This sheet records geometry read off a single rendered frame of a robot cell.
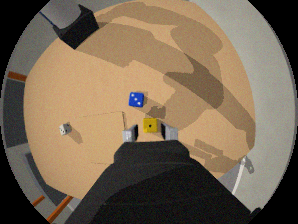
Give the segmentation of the yellow die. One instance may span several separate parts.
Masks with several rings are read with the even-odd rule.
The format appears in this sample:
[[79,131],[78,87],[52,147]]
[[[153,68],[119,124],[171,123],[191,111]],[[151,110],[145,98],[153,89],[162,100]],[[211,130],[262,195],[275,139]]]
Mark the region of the yellow die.
[[157,132],[157,119],[156,118],[144,118],[143,119],[143,132],[154,133]]

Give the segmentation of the white die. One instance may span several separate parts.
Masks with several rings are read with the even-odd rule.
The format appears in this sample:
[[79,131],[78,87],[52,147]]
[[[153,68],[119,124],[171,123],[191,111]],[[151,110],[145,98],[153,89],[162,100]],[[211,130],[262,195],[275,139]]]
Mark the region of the white die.
[[69,124],[62,124],[61,126],[59,126],[59,130],[60,130],[60,133],[61,135],[67,135],[68,133],[71,132],[70,130],[70,127],[69,127]]

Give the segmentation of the blue die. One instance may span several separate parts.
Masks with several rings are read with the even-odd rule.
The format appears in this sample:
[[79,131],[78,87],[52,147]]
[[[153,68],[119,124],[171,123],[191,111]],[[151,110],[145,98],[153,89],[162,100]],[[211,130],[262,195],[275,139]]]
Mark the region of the blue die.
[[143,102],[144,102],[143,93],[130,92],[129,103],[128,103],[129,106],[142,108]]

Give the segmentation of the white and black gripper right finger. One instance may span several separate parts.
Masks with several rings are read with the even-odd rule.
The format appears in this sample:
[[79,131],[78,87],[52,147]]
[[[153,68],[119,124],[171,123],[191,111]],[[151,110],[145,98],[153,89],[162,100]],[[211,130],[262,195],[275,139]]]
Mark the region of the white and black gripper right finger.
[[172,128],[166,123],[161,123],[161,135],[164,140],[178,140],[178,128]]

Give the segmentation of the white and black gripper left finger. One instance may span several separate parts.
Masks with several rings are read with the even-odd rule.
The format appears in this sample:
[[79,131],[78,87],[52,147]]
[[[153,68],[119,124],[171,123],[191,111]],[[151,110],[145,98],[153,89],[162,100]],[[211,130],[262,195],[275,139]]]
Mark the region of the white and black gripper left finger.
[[138,124],[134,124],[128,130],[123,130],[122,135],[123,135],[123,143],[137,141],[137,138],[139,136]]

